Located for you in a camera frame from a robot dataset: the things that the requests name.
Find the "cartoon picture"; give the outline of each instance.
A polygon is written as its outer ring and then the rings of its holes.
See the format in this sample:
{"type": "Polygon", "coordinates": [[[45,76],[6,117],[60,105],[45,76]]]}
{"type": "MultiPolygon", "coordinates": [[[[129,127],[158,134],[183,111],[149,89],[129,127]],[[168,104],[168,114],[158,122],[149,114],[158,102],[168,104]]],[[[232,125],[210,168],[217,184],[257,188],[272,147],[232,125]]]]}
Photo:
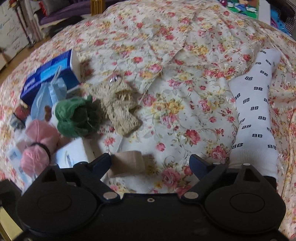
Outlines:
{"type": "Polygon", "coordinates": [[[258,18],[258,0],[228,0],[227,7],[233,12],[249,16],[251,18],[258,18]]]}

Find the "blue tissue box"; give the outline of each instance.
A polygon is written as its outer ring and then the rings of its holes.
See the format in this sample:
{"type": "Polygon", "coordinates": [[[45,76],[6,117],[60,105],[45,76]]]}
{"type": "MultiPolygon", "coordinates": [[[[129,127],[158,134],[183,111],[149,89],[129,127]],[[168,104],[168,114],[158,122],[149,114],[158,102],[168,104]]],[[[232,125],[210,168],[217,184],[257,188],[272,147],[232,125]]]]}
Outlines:
{"type": "Polygon", "coordinates": [[[51,61],[40,66],[26,80],[20,99],[28,106],[32,106],[42,82],[49,82],[54,77],[58,67],[61,66],[61,74],[67,90],[79,85],[81,82],[80,63],[74,50],[69,50],[51,61]]]}

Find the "green plush toy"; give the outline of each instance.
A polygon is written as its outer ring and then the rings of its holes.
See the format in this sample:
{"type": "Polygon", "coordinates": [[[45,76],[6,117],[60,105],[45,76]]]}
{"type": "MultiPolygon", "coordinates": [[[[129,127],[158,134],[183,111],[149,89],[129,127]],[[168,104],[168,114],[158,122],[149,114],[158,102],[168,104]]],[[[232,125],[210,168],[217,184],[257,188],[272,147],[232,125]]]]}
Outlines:
{"type": "Polygon", "coordinates": [[[57,102],[52,107],[50,122],[66,137],[82,137],[96,132],[103,120],[100,104],[87,99],[73,97],[57,102]]]}

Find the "gold metal frame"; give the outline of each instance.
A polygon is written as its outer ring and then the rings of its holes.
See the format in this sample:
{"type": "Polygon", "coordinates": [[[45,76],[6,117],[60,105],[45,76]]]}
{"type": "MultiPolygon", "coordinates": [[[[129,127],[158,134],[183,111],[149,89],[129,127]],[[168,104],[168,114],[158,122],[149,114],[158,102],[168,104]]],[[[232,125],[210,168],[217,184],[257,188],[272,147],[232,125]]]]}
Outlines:
{"type": "Polygon", "coordinates": [[[21,228],[12,220],[3,207],[0,207],[0,234],[5,241],[12,241],[22,233],[21,228]]]}

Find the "floral bedspread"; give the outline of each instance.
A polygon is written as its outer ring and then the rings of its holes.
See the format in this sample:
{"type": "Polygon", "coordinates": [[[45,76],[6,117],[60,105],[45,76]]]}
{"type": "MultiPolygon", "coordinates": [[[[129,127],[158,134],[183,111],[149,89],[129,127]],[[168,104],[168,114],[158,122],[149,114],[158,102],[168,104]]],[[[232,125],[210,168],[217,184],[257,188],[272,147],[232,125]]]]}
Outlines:
{"type": "Polygon", "coordinates": [[[111,6],[103,15],[67,27],[35,50],[0,89],[0,179],[22,181],[5,157],[10,115],[26,76],[74,49],[87,94],[113,71],[137,90],[141,127],[122,138],[102,126],[101,153],[142,152],[146,173],[105,179],[120,194],[184,193],[198,180],[189,169],[193,153],[227,163],[238,128],[228,81],[247,72],[261,48],[282,52],[270,88],[272,132],[280,152],[278,193],[287,212],[281,231],[296,233],[296,42],[287,35],[228,11],[216,1],[139,0],[111,6]]]}

